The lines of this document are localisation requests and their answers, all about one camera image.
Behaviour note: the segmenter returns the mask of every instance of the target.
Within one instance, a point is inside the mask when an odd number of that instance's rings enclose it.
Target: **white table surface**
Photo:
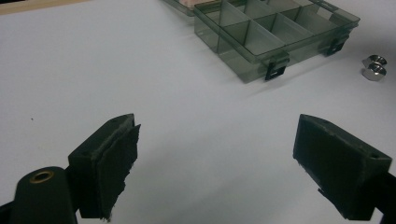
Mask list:
[[[330,3],[361,18],[343,50],[249,84],[161,0],[0,16],[0,204],[24,175],[67,167],[103,123],[134,113],[139,158],[112,223],[351,223],[292,158],[298,118],[327,119],[396,158],[396,4]],[[380,82],[361,75],[371,54],[389,62]]]

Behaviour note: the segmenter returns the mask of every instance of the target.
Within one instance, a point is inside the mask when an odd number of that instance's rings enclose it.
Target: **plastic organizer box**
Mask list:
[[[246,83],[334,54],[360,20],[322,0],[165,1],[195,15],[195,33]]]

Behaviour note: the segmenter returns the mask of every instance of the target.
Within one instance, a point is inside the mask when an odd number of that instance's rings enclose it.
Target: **metal nut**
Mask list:
[[[368,68],[371,63],[376,63],[385,67],[387,65],[387,60],[379,55],[372,55],[363,60],[364,67]]]
[[[379,81],[387,74],[387,70],[378,63],[370,63],[362,74],[371,81]]]

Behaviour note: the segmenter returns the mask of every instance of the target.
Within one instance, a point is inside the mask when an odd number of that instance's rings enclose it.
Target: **organizer compartment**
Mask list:
[[[193,17],[193,9],[197,4],[213,2],[214,0],[163,0],[169,5],[179,10],[180,12],[186,14],[189,17]]]
[[[321,0],[223,0],[195,6],[195,33],[244,81],[340,50],[359,18]]]

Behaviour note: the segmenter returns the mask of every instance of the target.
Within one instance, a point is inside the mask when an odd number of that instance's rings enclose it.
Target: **brass insert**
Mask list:
[[[54,173],[52,171],[42,171],[40,173],[35,174],[30,178],[30,183],[32,184],[40,184],[43,183],[53,177]]]

